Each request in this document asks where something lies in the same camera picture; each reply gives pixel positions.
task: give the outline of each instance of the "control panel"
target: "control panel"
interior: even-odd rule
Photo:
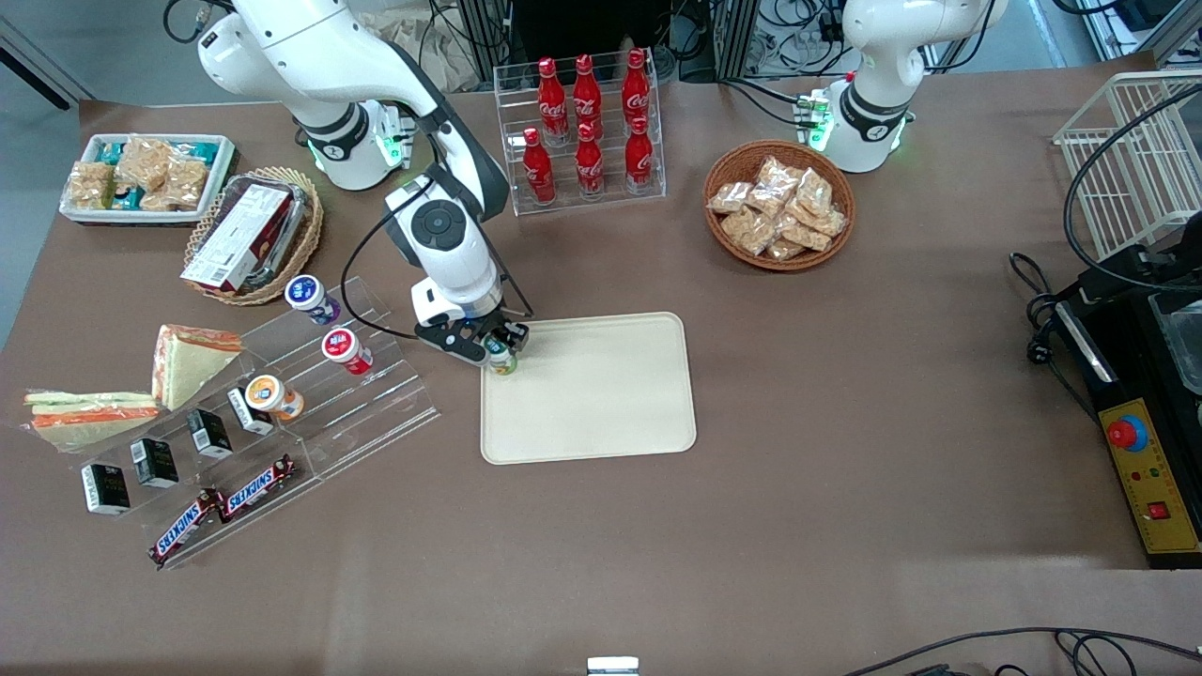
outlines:
[[[1143,398],[1099,414],[1114,468],[1150,555],[1202,551]]]

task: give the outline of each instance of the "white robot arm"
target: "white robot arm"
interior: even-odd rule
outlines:
[[[445,162],[386,197],[386,232],[429,275],[412,290],[416,333],[477,366],[489,361],[484,345],[520,350],[526,328],[502,316],[501,277],[478,226],[505,208],[508,179],[413,59],[363,29],[345,0],[234,7],[198,42],[206,71],[230,91],[282,102],[333,160],[323,168],[335,184],[370,188],[392,171],[367,138],[386,114],[379,101],[412,111]]]
[[[843,32],[862,61],[851,82],[831,85],[834,119],[823,153],[843,171],[885,162],[923,78],[918,47],[992,26],[1007,0],[847,0]]]

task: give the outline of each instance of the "wrapped sandwich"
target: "wrapped sandwich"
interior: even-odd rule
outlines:
[[[35,392],[25,396],[25,405],[34,414],[30,431],[66,452],[139,427],[159,415],[154,398],[139,392]]]
[[[175,410],[239,352],[242,337],[237,333],[165,324],[155,344],[150,393],[167,410]]]

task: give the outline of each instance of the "brown table surface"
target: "brown table surface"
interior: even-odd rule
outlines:
[[[83,510],[66,458],[2,432],[4,671],[566,675],[629,653],[651,676],[841,674],[1018,624],[1202,642],[1202,573],[1143,569],[1100,434],[1024,358],[1029,293],[1006,266],[1017,249],[1057,285],[1078,272],[1048,140],[1115,70],[929,78],[895,156],[851,178],[852,239],[803,274],[749,268],[704,225],[712,162],[787,135],[714,85],[662,91],[667,198],[490,221],[541,318],[684,320],[697,416],[684,453],[493,467],[478,372],[413,345],[439,420],[156,574],[137,527]],[[499,153],[492,96],[454,102]],[[90,103],[82,118],[84,138],[224,134],[244,168],[317,178],[275,105]],[[310,269],[334,280],[388,188],[320,190]],[[286,309],[186,289],[186,238],[60,218],[0,357],[4,396],[145,390],[160,324],[245,331]],[[407,316],[418,272],[386,239],[358,271]],[[1059,659],[1020,638],[885,674],[1065,672]]]

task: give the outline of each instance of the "beige tray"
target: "beige tray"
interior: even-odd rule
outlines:
[[[493,464],[676,453],[697,439],[684,324],[672,313],[530,322],[510,375],[483,369]]]

